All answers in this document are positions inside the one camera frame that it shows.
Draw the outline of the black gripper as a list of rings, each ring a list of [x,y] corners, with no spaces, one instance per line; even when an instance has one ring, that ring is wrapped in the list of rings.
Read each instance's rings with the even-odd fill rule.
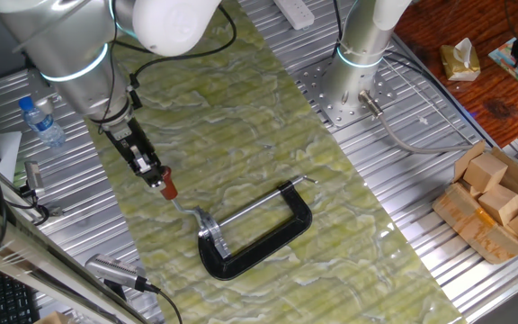
[[[105,134],[133,173],[149,187],[157,188],[163,183],[163,166],[135,118],[110,127]]]

